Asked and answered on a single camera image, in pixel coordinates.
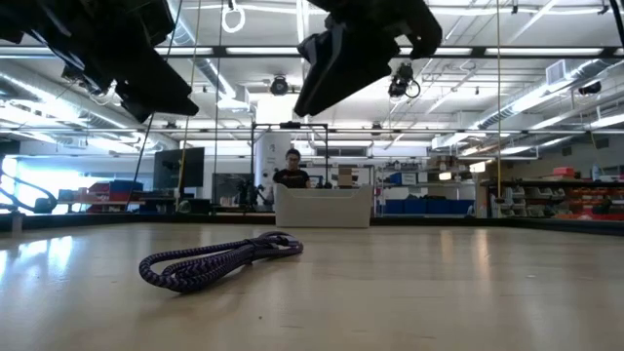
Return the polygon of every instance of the braided cord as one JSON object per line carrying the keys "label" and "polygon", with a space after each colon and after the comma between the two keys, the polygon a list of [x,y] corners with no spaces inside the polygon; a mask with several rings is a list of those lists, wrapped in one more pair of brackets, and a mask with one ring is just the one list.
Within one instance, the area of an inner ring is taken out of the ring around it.
{"label": "braided cord", "polygon": [[[207,287],[236,268],[257,259],[286,257],[302,252],[303,244],[294,237],[283,232],[269,232],[258,238],[234,243],[156,253],[140,262],[138,274],[145,282],[155,287],[178,293],[191,293]],[[170,264],[161,274],[151,268],[158,262],[204,254],[212,255]]]}

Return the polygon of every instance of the monitor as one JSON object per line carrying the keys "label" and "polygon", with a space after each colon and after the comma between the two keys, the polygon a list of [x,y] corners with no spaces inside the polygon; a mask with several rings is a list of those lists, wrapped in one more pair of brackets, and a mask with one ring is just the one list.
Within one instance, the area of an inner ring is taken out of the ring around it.
{"label": "monitor", "polygon": [[[182,165],[182,150],[168,150],[154,155],[154,189],[177,188]],[[182,187],[204,186],[204,148],[188,148],[184,156]]]}

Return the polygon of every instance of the black shirt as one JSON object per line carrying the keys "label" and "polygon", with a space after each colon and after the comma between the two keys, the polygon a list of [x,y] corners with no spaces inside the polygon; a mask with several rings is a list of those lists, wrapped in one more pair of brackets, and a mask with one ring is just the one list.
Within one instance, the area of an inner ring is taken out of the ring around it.
{"label": "black shirt", "polygon": [[284,184],[290,189],[305,189],[308,180],[310,180],[310,176],[302,170],[281,170],[273,175],[273,181]]}

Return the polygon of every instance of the person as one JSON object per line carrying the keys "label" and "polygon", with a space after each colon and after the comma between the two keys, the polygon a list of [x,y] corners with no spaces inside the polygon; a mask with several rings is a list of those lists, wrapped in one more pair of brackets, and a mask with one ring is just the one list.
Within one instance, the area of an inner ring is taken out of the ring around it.
{"label": "person", "polygon": [[273,181],[284,184],[290,189],[305,189],[310,187],[310,176],[305,171],[299,169],[301,154],[295,149],[290,149],[286,153],[288,163],[285,170],[281,170],[273,175]]}

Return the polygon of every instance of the white bin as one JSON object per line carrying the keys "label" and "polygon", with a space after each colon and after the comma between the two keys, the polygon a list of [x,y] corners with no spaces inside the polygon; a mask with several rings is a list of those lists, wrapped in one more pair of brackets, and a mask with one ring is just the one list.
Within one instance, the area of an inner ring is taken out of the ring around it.
{"label": "white bin", "polygon": [[278,227],[368,228],[372,186],[359,189],[288,189],[275,186]]}

